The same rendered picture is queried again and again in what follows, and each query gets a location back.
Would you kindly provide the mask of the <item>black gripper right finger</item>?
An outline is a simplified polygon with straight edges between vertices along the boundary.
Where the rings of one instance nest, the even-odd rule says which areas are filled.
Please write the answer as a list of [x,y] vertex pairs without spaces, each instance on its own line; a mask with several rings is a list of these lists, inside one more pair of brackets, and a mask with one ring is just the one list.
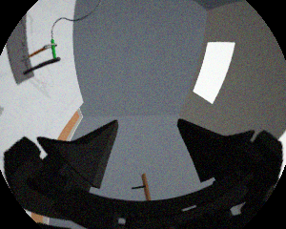
[[239,146],[251,140],[256,130],[235,135],[221,135],[179,118],[178,131],[192,157],[200,182],[212,179],[213,173],[226,164]]

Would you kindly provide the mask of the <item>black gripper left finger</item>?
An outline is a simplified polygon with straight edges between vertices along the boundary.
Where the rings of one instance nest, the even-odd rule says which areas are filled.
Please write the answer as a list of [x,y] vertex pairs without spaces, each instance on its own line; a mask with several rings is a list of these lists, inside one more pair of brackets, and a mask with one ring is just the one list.
[[70,165],[79,176],[92,184],[91,187],[100,188],[116,139],[117,127],[117,119],[114,119],[108,125],[98,127],[96,131],[75,141],[52,140],[43,136],[36,140],[41,149],[44,148],[44,153]]

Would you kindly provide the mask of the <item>orange handle with grey loop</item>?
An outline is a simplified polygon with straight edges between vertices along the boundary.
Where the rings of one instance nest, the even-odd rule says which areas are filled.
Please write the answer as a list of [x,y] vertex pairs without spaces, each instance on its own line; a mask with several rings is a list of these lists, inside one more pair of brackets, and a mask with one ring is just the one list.
[[51,46],[58,46],[58,45],[56,45],[56,43],[49,43],[49,45],[45,45],[43,47],[43,50],[41,50],[41,49],[40,50],[36,50],[36,52],[29,54],[28,58],[29,57],[33,57],[34,54],[40,53],[41,51],[46,51],[47,49],[50,49]]

